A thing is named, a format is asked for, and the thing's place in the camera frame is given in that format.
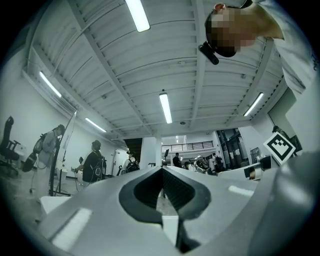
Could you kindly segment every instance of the pillar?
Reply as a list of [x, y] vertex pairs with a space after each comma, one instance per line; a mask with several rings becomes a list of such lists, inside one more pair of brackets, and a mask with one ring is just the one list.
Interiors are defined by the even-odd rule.
[[155, 165], [162, 166], [162, 144], [161, 137], [155, 138]]
[[140, 169], [142, 170], [147, 168], [149, 163], [157, 163], [155, 137], [146, 137], [142, 139]]

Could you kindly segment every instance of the backpack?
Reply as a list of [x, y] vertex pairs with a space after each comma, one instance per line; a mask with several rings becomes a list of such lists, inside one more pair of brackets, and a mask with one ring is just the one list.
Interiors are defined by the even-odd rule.
[[132, 162], [131, 159], [129, 159], [129, 164], [126, 167], [126, 172], [131, 173], [138, 170], [140, 170], [138, 163], [136, 161]]
[[42, 144], [46, 138], [46, 133], [45, 134], [41, 134], [40, 139], [38, 139], [38, 141], [35, 143], [34, 147], [33, 147], [33, 153], [35, 154], [39, 154], [40, 151], [42, 150]]
[[99, 156], [95, 151], [93, 151], [98, 157], [98, 162], [96, 163], [95, 167], [92, 168], [92, 171], [95, 176], [95, 180], [99, 181], [103, 178], [103, 165], [105, 163], [105, 158], [103, 156]]

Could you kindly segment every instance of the white panel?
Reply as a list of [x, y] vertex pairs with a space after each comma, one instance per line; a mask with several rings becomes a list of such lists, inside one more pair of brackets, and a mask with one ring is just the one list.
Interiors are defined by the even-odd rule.
[[303, 152], [320, 150], [320, 78], [301, 94], [285, 115], [295, 131]]
[[156, 138], [143, 138], [140, 156], [140, 169], [148, 167], [149, 163], [156, 162]]
[[278, 103], [268, 112], [274, 125], [279, 126], [284, 132], [292, 138], [296, 135], [294, 129], [286, 118], [286, 113], [295, 104], [296, 97], [291, 89], [287, 89]]

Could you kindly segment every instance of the hair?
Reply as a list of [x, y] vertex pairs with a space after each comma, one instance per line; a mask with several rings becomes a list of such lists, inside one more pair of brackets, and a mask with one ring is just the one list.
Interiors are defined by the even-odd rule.
[[101, 148], [101, 143], [99, 140], [95, 140], [94, 142], [92, 142], [92, 146], [94, 150], [99, 151]]
[[53, 130], [55, 131], [55, 130], [57, 130], [57, 129], [60, 129], [62, 135], [63, 135], [63, 134], [65, 133], [65, 131], [66, 131], [66, 128], [65, 128], [65, 126], [64, 126], [63, 124], [59, 124], [58, 127], [54, 128]]
[[130, 151], [129, 155], [132, 155], [133, 158], [136, 158], [136, 152], [134, 152], [134, 151]]

